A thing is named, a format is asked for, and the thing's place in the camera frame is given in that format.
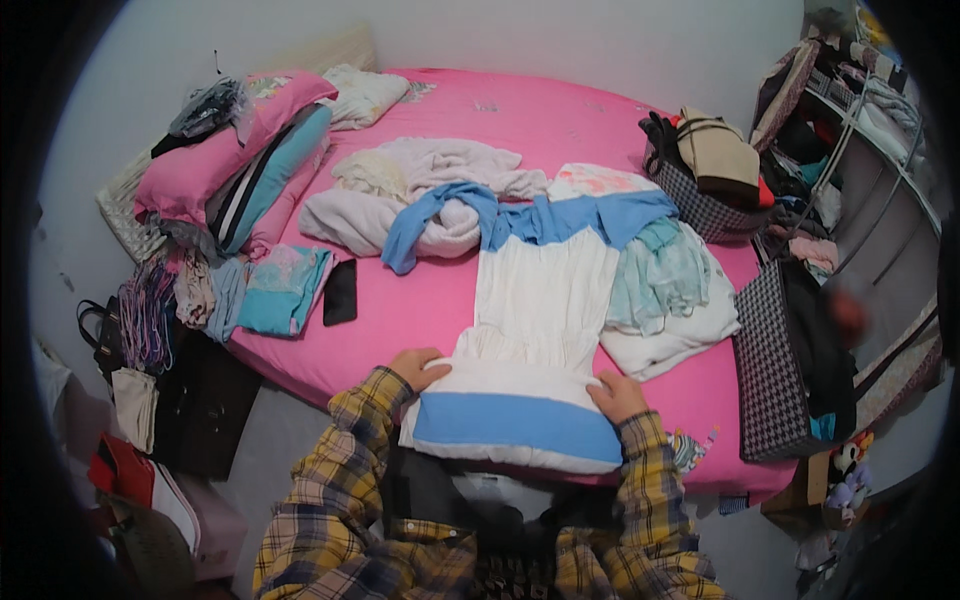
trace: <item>hand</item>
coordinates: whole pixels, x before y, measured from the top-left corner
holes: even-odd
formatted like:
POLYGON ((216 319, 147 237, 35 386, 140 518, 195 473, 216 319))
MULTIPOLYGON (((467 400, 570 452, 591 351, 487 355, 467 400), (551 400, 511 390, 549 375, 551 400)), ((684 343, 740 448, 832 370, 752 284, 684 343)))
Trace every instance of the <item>hand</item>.
POLYGON ((613 371, 603 371, 597 375, 603 381, 605 388, 595 385, 587 386, 587 393, 593 402, 614 425, 619 425, 633 415, 645 413, 650 408, 643 397, 640 384, 613 371))
POLYGON ((429 369, 423 367, 431 360, 443 358, 436 348, 410 348, 398 354, 387 367, 410 384, 414 392, 420 393, 428 385, 450 372, 449 365, 435 365, 429 369))

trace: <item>yellow plaid shirt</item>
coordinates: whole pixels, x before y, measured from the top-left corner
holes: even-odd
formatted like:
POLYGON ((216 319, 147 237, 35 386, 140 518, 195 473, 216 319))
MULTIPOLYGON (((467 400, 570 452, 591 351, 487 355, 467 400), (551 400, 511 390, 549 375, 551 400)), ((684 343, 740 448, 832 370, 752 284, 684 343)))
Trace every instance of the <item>yellow plaid shirt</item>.
MULTIPOLYGON (((395 519, 387 540, 377 484, 387 466, 391 414, 413 390, 385 367, 330 400, 333 423, 294 466, 294 487, 275 507, 253 573, 255 598, 456 598, 470 589, 477 543, 449 525, 395 519)), ((649 412, 619 428, 625 463, 619 537, 565 527, 555 587, 566 598, 729 598, 697 550, 684 490, 649 412)))

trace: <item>pink bed sheet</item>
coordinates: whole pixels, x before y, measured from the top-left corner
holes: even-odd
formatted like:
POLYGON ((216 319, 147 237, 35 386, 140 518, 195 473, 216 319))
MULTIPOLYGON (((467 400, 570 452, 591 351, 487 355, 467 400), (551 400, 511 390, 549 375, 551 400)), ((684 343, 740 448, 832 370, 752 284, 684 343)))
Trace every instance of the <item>pink bed sheet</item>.
MULTIPOLYGON (((637 121, 649 108, 609 92, 553 80, 441 69, 396 69, 412 82, 436 84, 418 102, 393 106, 373 127, 336 132, 325 166, 304 192, 332 186, 330 169, 345 156, 401 136, 475 139, 523 155, 520 165, 543 169, 552 178, 566 162, 591 162, 638 172, 645 138, 637 121)), ((300 234, 297 215, 281 241, 322 246, 349 258, 344 249, 300 234)), ((737 289, 758 273, 749 245, 710 250, 737 289)), ((329 398, 355 385, 374 366, 398 351, 437 347, 451 352, 457 336, 473 323, 477 253, 456 260, 421 260, 396 276, 378 258, 357 261, 357 313, 352 323, 324 327, 321 307, 298 340, 260 336, 237 328, 229 348, 253 368, 305 400, 326 406, 329 398)), ((614 369, 599 348, 596 372, 614 369)), ((644 384, 650 406, 667 431, 677 430, 709 445, 701 463, 684 477, 693 493, 749 492, 751 503, 782 490, 796 461, 745 464, 739 458, 740 432, 733 346, 726 340, 644 384)), ((608 477, 570 477, 590 483, 608 477)))

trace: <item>mattress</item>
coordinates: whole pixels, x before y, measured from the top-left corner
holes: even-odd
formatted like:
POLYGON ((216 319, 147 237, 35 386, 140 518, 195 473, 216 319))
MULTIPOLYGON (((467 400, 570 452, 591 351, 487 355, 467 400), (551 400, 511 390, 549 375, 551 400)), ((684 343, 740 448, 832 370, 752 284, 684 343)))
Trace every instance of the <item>mattress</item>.
MULTIPOLYGON (((389 72, 414 82, 414 91, 371 128, 332 132, 330 154, 300 204, 332 186, 330 169, 337 162, 401 136, 474 139, 520 153, 521 168, 543 169, 550 178, 566 162, 640 171, 646 139, 637 121, 650 109, 642 103, 534 77, 447 69, 389 72)), ((330 248, 340 258, 350 258, 340 247, 301 235, 299 213, 298 205, 282 242, 330 248)), ((758 261, 749 245, 709 247, 737 290, 757 275, 758 261)), ((396 276, 379 258, 361 258, 357 261, 356 321, 324 327, 318 309, 297 340, 261 336, 238 327, 228 347, 278 385, 325 407, 332 395, 355 385, 372 367, 388 363, 404 348, 436 347, 450 353, 461 331, 473 325, 477 259, 477 252, 453 260, 421 259, 411 273, 396 276)), ((595 372, 618 371, 602 348, 593 367, 595 372)), ((668 433, 682 432, 707 448, 697 467, 684 476, 688 492, 748 492, 754 503, 790 482, 796 461, 750 465, 739 458, 731 340, 650 380, 643 390, 668 433)), ((616 482, 616 474, 556 476, 584 483, 616 482)))

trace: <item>smartphone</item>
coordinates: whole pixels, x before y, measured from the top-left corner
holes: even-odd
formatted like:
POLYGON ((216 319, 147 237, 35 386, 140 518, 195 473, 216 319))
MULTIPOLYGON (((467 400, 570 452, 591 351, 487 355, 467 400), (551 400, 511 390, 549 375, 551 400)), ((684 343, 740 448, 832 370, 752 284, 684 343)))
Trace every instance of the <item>smartphone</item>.
POLYGON ((324 327, 357 318, 357 259, 339 263, 324 287, 324 327))

